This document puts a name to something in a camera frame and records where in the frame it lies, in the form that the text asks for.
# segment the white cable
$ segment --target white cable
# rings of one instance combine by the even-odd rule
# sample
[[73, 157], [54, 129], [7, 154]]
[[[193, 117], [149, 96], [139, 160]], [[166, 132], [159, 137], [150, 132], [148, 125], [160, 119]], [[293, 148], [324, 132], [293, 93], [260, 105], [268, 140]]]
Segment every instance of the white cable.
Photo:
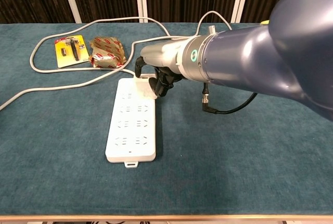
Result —
[[[228, 26], [228, 28], [231, 30], [231, 27], [229, 25], [229, 23], [219, 14], [217, 13], [216, 11], [209, 11], [207, 12], [206, 14], [204, 14], [199, 23], [198, 23], [198, 26], [197, 26], [197, 31], [196, 33], [193, 35], [193, 36], [197, 36], [198, 33], [199, 33], [199, 30], [200, 30], [200, 26], [201, 26], [201, 23], [203, 21], [203, 19], [208, 15], [208, 14], [211, 14], [211, 13], [214, 13], [216, 15], [218, 15], [222, 20], [223, 22]], [[116, 72], [119, 72], [119, 71], [124, 71], [124, 72], [127, 72], [127, 73], [130, 73], [132, 75], [134, 75], [134, 72], [131, 71], [131, 70], [127, 70], [125, 69], [125, 67], [131, 62], [132, 60], [132, 57], [134, 55], [134, 46], [135, 44], [137, 43], [145, 43], [145, 42], [151, 42], [151, 41], [156, 41], [156, 40], [164, 40], [164, 39], [179, 39], [179, 38], [189, 38], [189, 37], [193, 37], [193, 36], [170, 36], [169, 32], [167, 31], [167, 29], [158, 21], [152, 19], [152, 18], [149, 18], [149, 17], [123, 17], [123, 18], [113, 18], [113, 19], [99, 19], [99, 20], [95, 20], [93, 22], [90, 22], [76, 30], [72, 30], [72, 31], [69, 31], [69, 32], [66, 32], [66, 33], [61, 33], [61, 34], [55, 34], [55, 35], [50, 35], [50, 36], [47, 36], [43, 39], [41, 39], [36, 47], [34, 48], [34, 50], [32, 51], [31, 55], [30, 55], [30, 66], [33, 70], [35, 70], [36, 72], [39, 72], [39, 73], [56, 73], [56, 72], [68, 72], [68, 71], [83, 71], [83, 70], [110, 70], [109, 68], [69, 68], [69, 69], [53, 69], [53, 70], [40, 70], [38, 68], [35, 67], [34, 63], [33, 63], [33, 58], [38, 50], [38, 48], [41, 46], [41, 44], [50, 39], [50, 38], [55, 38], [55, 37], [59, 37], [59, 36], [63, 36], [63, 35], [68, 35], [68, 34], [73, 34], [73, 33], [76, 33], [80, 30], [83, 30], [89, 26], [91, 26], [92, 24], [94, 23], [97, 23], [97, 22], [108, 22], [108, 21], [117, 21], [117, 20], [130, 20], [130, 19], [148, 19], [148, 20], [151, 20], [155, 23], [157, 23], [164, 31], [165, 33], [167, 34], [167, 36], [160, 36], [160, 37], [157, 37], [157, 38], [151, 38], [151, 39], [145, 39], [145, 40], [139, 40], [139, 41], [135, 41], [132, 43], [132, 47], [131, 47], [131, 53], [130, 53], [130, 56], [129, 56], [129, 59], [128, 61], [120, 68], [118, 69], [114, 69], [112, 70], [111, 72], [109, 73], [106, 73], [102, 76], [99, 76], [93, 80], [90, 80], [90, 81], [87, 81], [87, 82], [83, 82], [83, 83], [79, 83], [79, 84], [73, 84], [73, 85], [64, 85], [64, 86], [57, 86], [57, 87], [48, 87], [48, 88], [33, 88], [33, 89], [27, 89], [27, 90], [23, 90], [19, 93], [17, 93], [15, 96], [13, 96], [11, 99], [9, 99], [8, 101], [6, 101], [3, 105], [0, 106], [0, 111], [3, 110], [6, 106], [8, 106], [10, 103], [12, 103], [13, 101], [15, 101], [17, 98], [19, 98], [20, 96], [26, 94], [26, 93], [29, 93], [29, 92], [34, 92], [34, 91], [53, 91], [53, 90], [65, 90], [65, 89], [73, 89], [73, 88], [80, 88], [80, 87], [83, 87], [83, 86], [87, 86], [89, 84], [92, 84], [94, 82], [97, 82], [99, 80], [102, 80], [104, 79], [105, 77], [108, 77]]]

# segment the power strip tab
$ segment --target power strip tab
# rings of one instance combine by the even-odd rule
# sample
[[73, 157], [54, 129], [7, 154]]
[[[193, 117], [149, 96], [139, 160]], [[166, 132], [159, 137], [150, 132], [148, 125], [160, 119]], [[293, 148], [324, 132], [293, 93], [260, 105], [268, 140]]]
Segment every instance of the power strip tab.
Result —
[[136, 168], [139, 162], [152, 161], [155, 148], [155, 99], [148, 79], [122, 78], [118, 82], [105, 155], [111, 163]]

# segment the table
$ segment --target table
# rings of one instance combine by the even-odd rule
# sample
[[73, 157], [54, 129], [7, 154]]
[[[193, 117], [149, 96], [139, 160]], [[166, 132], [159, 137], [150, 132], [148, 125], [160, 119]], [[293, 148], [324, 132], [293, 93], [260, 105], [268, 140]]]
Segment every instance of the table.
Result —
[[[164, 25], [181, 35], [196, 28]], [[40, 74], [30, 68], [41, 38], [78, 26], [0, 25], [0, 104], [23, 89], [80, 83], [107, 72]], [[217, 31], [225, 29], [216, 24]], [[128, 55], [133, 41], [163, 31], [154, 23], [100, 23], [81, 34], [86, 43], [98, 35], [118, 37]], [[137, 46], [135, 57], [145, 45]], [[35, 64], [56, 68], [53, 40], [41, 46]], [[104, 154], [122, 77], [130, 75], [29, 93], [0, 111], [0, 220], [333, 219], [331, 122], [265, 95], [232, 115], [204, 113], [202, 84], [184, 80], [156, 101], [155, 161], [125, 169]], [[210, 91], [210, 104], [220, 109], [238, 106], [250, 94], [221, 86]]]

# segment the power strip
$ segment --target power strip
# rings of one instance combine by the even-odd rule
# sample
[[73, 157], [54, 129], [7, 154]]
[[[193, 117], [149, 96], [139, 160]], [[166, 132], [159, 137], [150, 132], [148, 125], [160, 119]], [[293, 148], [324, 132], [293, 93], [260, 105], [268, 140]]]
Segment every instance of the power strip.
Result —
[[105, 155], [111, 163], [136, 168], [152, 161], [155, 149], [155, 99], [148, 78], [123, 78], [118, 82]]

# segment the green indicator light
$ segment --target green indicator light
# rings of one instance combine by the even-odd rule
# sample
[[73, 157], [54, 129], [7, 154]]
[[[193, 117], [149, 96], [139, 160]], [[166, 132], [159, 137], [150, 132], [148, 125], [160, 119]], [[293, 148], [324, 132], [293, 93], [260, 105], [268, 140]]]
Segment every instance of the green indicator light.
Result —
[[196, 61], [198, 58], [198, 51], [194, 49], [191, 53], [191, 61]]

